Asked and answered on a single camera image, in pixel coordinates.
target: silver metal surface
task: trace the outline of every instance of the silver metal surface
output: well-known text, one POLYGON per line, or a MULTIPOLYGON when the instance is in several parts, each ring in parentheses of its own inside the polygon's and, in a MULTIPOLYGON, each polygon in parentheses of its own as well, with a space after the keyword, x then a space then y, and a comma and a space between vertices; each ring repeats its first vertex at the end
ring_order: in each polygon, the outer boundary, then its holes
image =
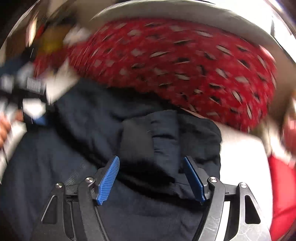
POLYGON ((29 22, 32 18, 38 17, 42 19, 47 13, 49 1, 50 0, 38 0, 32 7, 30 7, 13 26, 8 37, 10 37, 16 30, 30 24, 29 22))
POLYGON ((211 183, 216 183, 218 181, 218 179, 216 177, 209 177, 209 181, 211 183))
POLYGON ((131 0, 105 8, 92 21, 106 23, 125 18, 171 18, 197 22, 231 32, 267 50, 271 47, 281 49, 269 33, 233 11, 195 0, 131 0))
POLYGON ((62 186, 63 186, 63 183, 57 183, 57 184, 55 185, 56 188, 61 188, 62 186))
POLYGON ((262 211, 253 195, 249 187, 242 187, 245 186, 245 183, 239 184, 239 218, 238 218, 238 227, 239 229, 236 229, 236 233, 234 237, 231 239, 225 239, 229 241, 271 241, 270 232, 266 225, 264 216, 262 214, 262 211), (248 209, 248 205, 246 205, 246 197, 249 199, 250 202, 252 202, 254 208, 257 211, 258 214, 258 220, 251 223, 246 223, 246 212, 250 212, 250 209, 248 209))
POLYGON ((239 184, 242 188, 247 188, 248 187, 248 185, 246 184, 246 183, 240 183, 239 184))
POLYGON ((85 179, 85 181, 86 181, 87 183, 92 183, 92 182, 94 181, 94 179, 93 179, 92 177, 87 177, 87 178, 85 179))

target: metal screw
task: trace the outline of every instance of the metal screw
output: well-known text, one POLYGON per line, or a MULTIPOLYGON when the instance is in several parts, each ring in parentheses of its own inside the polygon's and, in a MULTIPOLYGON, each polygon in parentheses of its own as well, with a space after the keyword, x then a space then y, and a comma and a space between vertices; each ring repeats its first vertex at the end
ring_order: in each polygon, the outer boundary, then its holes
POLYGON ((216 177, 210 177, 209 180, 211 183, 216 183, 218 181, 216 177))
POLYGON ((248 187, 248 185, 246 184, 246 183, 240 183, 239 184, 242 188, 247 188, 248 187))
POLYGON ((63 183, 57 183, 56 188, 61 188, 63 186, 63 183))
POLYGON ((94 181, 94 179, 93 179, 92 177, 87 177, 87 178, 85 179, 85 181, 86 181, 87 183, 92 183, 92 182, 94 181))

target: curved metal edge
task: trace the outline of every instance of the curved metal edge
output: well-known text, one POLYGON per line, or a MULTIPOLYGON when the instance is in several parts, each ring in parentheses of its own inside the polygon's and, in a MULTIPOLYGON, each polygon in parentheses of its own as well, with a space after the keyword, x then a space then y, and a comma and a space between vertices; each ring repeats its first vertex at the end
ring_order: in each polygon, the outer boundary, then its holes
POLYGON ((250 188, 247 186, 245 188, 241 185, 237 186, 237 198, 239 201, 239 207, 237 212, 239 212, 238 218, 238 230, 233 238, 229 241, 271 241, 269 229, 264 221, 261 209, 251 192, 250 188), (252 213, 252 210, 248 209, 245 198, 249 197, 252 205, 257 212, 259 222, 258 223, 246 223, 246 214, 252 213))
POLYGON ((42 241, 71 241, 64 232, 64 195, 65 195, 65 185, 62 184, 61 188, 54 187, 46 206, 43 207, 42 213, 37 220, 36 226, 33 229, 31 241, 42 240, 42 241), (46 215, 48 207, 51 205, 53 198, 57 198, 56 205, 56 215, 57 220, 55 224, 46 224, 43 223, 43 218, 46 215))
POLYGON ((207 182, 212 191, 212 199, 207 213, 202 216, 202 220, 192 241, 216 240, 219 230, 224 205, 225 187, 220 180, 217 180, 216 183, 212 183, 208 179, 207 182))
POLYGON ((291 34, 296 38, 296 23, 294 22, 293 18, 290 16, 289 13, 285 10, 285 8, 282 8, 280 6, 280 9, 277 8, 273 1, 270 0, 264 0, 276 13, 277 15, 282 19, 284 24, 287 26, 291 34))
POLYGON ((78 185, 78 201, 82 223, 88 241, 109 241, 99 213, 94 206, 89 188, 94 182, 81 182, 78 185))
POLYGON ((39 6, 39 4, 43 4, 47 2, 47 4, 49 5, 49 0, 38 0, 37 2, 34 3, 34 5, 32 7, 30 7, 16 22, 16 24, 13 26, 13 28, 11 29, 11 31, 9 32, 8 37, 10 37, 14 31, 17 30, 17 28, 20 26, 20 24, 25 20, 26 17, 29 17, 30 14, 32 14, 32 16, 34 16, 36 14, 36 11, 34 12, 34 10, 37 10, 37 7, 39 6))
POLYGON ((236 34, 267 50, 272 47, 281 49, 270 34, 254 23, 230 10, 195 0, 132 0, 105 8, 91 21, 107 23, 120 18, 138 17, 172 18, 207 24, 236 34))

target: white surface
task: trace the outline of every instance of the white surface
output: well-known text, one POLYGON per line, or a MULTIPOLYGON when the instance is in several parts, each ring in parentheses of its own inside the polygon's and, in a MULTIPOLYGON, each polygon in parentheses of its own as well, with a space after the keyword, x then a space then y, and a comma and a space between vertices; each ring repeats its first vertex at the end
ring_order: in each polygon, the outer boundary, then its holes
POLYGON ((78 42, 87 40, 91 32, 86 28, 75 26, 72 28, 63 40, 64 45, 72 46, 78 42))
POLYGON ((216 123, 222 135, 220 180, 225 184, 245 182, 265 217, 272 221, 272 186, 267 156, 261 140, 216 123))
POLYGON ((273 9, 264 0, 210 0, 210 2, 215 3, 217 7, 235 12, 270 34, 273 9))

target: red fabric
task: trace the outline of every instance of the red fabric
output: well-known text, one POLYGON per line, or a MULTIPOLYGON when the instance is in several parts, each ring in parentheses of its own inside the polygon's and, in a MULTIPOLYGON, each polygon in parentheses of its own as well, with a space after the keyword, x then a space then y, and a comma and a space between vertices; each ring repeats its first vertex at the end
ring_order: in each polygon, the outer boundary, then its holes
POLYGON ((296 171, 272 155, 268 161, 274 199, 270 234, 277 241, 296 220, 296 171))
POLYGON ((173 104, 241 131, 265 116, 274 94, 273 59, 218 28, 170 19, 129 19, 103 26, 87 42, 36 60, 70 59, 83 77, 153 91, 173 104))
POLYGON ((292 154, 296 154, 296 120, 287 116, 283 124, 283 142, 292 154))
POLYGON ((45 25, 41 24, 39 29, 36 32, 35 39, 38 39, 41 37, 41 35, 44 33, 44 29, 45 29, 45 25))

